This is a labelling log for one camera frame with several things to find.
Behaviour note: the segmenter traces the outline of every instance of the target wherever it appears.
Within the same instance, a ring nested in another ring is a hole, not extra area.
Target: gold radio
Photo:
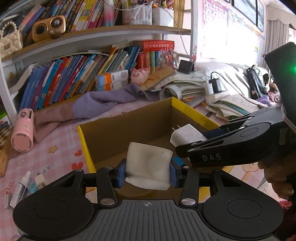
[[[63,15],[37,21],[33,24],[32,35],[34,42],[61,35],[66,31],[66,20]]]

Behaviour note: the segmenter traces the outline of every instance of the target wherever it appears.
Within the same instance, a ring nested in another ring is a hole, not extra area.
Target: pink toy
[[[148,68],[138,69],[138,70],[132,69],[131,70],[131,83],[141,86],[148,79],[148,75],[149,75]]]
[[[28,152],[33,147],[34,113],[22,109],[17,117],[11,136],[11,144],[18,152]]]

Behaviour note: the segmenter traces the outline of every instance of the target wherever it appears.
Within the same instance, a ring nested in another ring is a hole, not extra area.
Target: white cloth
[[[168,190],[173,152],[131,142],[126,158],[126,182],[144,189]]]

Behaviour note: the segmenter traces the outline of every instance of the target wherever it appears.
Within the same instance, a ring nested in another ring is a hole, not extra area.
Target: spray bottle
[[[17,203],[26,196],[30,182],[30,174],[31,172],[27,172],[26,175],[22,177],[22,180],[16,184],[15,192],[10,201],[10,206],[12,208],[15,208]]]

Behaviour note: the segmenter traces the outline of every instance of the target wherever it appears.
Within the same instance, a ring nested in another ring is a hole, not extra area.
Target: blue gripper pad
[[[174,188],[178,188],[179,187],[179,183],[178,183],[178,178],[177,178],[177,172],[174,166],[177,167],[183,167],[185,165],[184,161],[178,157],[175,156],[172,158],[171,163],[170,163],[170,182],[173,185]]]
[[[185,166],[185,162],[183,161],[182,158],[175,156],[173,157],[173,160],[177,163],[179,167]]]
[[[126,165],[123,164],[118,169],[118,179],[117,179],[118,188],[121,188],[125,181],[126,181]]]

